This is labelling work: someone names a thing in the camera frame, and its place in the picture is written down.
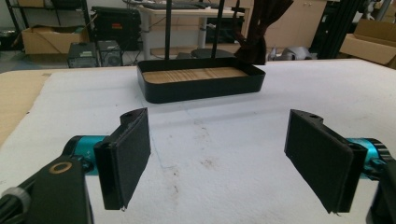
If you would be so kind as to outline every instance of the black equipment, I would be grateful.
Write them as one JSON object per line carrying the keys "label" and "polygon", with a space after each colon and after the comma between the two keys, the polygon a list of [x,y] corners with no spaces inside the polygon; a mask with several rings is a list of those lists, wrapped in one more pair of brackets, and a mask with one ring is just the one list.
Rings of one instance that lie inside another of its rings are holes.
{"label": "black equipment", "polygon": [[323,118],[291,110],[285,153],[329,213],[349,212],[365,175],[379,181],[367,223],[396,223],[396,160],[378,140],[345,139]]}
{"label": "black equipment", "polygon": [[51,0],[55,8],[76,9],[82,6],[81,0]]}
{"label": "black equipment", "polygon": [[95,45],[93,43],[71,43],[67,63],[69,68],[97,67]]}
{"label": "black equipment", "polygon": [[22,49],[18,33],[12,29],[0,30],[0,50]]}
{"label": "black equipment", "polygon": [[150,155],[149,114],[120,117],[110,136],[75,136],[62,155],[0,199],[0,223],[92,224],[85,174],[99,174],[107,210],[128,206]]}
{"label": "black equipment", "polygon": [[99,40],[97,43],[102,67],[123,66],[122,52],[114,40]]}
{"label": "black equipment", "polygon": [[92,7],[95,40],[115,40],[121,51],[138,50],[140,14],[136,9]]}

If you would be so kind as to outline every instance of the wooden tray bottom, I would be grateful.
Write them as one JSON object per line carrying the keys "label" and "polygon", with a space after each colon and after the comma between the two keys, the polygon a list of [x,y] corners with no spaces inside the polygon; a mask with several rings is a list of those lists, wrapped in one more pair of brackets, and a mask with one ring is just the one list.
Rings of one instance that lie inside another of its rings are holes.
{"label": "wooden tray bottom", "polygon": [[247,74],[234,67],[197,68],[170,71],[145,72],[143,78],[154,84],[194,81],[223,77],[246,77]]}

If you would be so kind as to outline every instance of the dark cloth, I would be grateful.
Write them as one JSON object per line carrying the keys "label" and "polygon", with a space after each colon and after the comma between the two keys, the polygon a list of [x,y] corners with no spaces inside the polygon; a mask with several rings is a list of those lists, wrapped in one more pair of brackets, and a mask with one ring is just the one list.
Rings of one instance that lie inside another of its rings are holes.
{"label": "dark cloth", "polygon": [[236,11],[233,14],[235,38],[241,45],[235,57],[243,63],[265,64],[266,44],[264,35],[267,28],[277,21],[293,3],[292,0],[255,0],[247,38],[241,34],[236,24]]}

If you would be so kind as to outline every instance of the cardboard box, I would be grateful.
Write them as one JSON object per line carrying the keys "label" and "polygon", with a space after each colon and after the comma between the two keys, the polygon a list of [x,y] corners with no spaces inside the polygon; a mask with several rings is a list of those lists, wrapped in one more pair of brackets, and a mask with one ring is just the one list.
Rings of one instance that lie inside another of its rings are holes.
{"label": "cardboard box", "polygon": [[86,29],[34,27],[22,31],[26,54],[67,54],[71,43],[89,42]]}
{"label": "cardboard box", "polygon": [[44,7],[44,0],[18,0],[20,7]]}
{"label": "cardboard box", "polygon": [[346,35],[340,52],[396,69],[396,24],[360,20],[355,33]]}
{"label": "cardboard box", "polygon": [[394,23],[395,14],[396,14],[396,8],[394,6],[389,6],[385,15],[384,15],[384,18],[382,18],[382,21]]}

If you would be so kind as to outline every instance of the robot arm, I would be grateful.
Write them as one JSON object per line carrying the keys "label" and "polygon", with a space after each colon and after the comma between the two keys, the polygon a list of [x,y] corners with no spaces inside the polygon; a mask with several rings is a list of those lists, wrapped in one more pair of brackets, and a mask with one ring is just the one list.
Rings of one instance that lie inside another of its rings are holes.
{"label": "robot arm", "polygon": [[75,136],[62,155],[0,199],[0,223],[93,223],[85,174],[97,168],[105,209],[128,206],[150,154],[146,108],[110,136]]}
{"label": "robot arm", "polygon": [[379,141],[345,139],[323,118],[291,110],[285,153],[329,213],[349,212],[361,174],[379,180],[367,223],[396,223],[396,160]]}

